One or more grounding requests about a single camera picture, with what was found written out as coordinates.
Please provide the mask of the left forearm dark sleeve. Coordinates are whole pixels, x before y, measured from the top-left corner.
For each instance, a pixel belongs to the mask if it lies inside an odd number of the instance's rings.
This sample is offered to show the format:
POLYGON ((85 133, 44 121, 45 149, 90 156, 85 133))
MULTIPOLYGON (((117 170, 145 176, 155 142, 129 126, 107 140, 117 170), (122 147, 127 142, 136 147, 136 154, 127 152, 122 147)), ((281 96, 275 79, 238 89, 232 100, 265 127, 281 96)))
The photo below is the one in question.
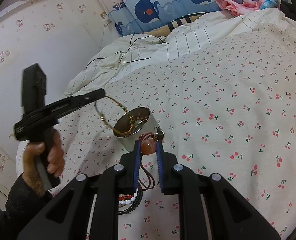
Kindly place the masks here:
POLYGON ((0 239, 17 239, 23 228, 53 199, 50 192, 38 196, 19 176, 0 211, 0 239))

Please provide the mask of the left hand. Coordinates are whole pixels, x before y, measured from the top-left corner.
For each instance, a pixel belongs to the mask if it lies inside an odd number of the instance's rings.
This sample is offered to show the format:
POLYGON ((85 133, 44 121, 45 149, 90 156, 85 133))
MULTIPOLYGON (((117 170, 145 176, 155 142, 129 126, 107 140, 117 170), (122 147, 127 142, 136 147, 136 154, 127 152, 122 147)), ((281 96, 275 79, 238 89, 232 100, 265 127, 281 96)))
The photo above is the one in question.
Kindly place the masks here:
POLYGON ((44 196, 46 179, 58 178, 64 168, 59 132, 51 128, 42 141, 30 141, 23 152, 22 162, 23 180, 39 197, 44 196))

